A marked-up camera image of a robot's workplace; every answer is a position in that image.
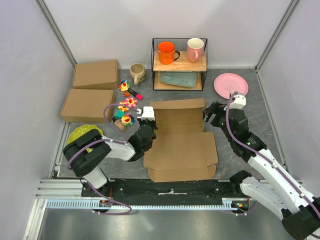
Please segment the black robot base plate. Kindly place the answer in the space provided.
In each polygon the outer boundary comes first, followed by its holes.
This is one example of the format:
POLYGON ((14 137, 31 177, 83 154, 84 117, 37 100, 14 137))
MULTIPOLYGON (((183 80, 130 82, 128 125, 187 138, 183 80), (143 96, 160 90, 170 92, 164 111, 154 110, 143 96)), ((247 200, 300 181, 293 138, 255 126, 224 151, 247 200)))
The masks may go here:
POLYGON ((115 178, 98 192, 130 206, 218 205, 223 198, 239 199, 243 205, 249 201, 234 183, 216 179, 153 182, 150 179, 115 178))

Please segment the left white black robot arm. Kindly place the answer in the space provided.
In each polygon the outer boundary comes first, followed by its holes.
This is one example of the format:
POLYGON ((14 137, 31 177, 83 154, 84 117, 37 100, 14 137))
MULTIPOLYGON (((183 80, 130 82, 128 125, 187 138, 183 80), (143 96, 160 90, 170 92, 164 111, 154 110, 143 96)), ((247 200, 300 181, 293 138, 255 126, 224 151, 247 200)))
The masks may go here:
POLYGON ((106 196, 110 191, 108 179, 99 168, 105 158, 135 162, 152 148, 153 140, 157 138, 156 121, 139 118, 138 122, 138 130, 127 141, 111 139, 97 129, 91 129, 62 150, 76 177, 84 178, 91 184, 92 191, 99 197, 106 196))

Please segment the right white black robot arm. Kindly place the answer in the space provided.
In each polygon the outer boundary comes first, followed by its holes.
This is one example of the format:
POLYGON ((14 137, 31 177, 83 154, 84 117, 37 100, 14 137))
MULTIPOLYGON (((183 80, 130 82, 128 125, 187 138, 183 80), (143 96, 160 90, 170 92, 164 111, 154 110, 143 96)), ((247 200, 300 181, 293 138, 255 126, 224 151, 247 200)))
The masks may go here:
POLYGON ((242 170, 230 177, 230 193, 235 197, 244 194, 254 198, 281 220, 284 229, 295 240, 316 238, 315 232, 320 228, 320 199, 298 183, 275 160, 267 145, 249 130, 244 111, 215 101, 202 111, 202 120, 220 128, 233 152, 270 185, 262 185, 242 170))

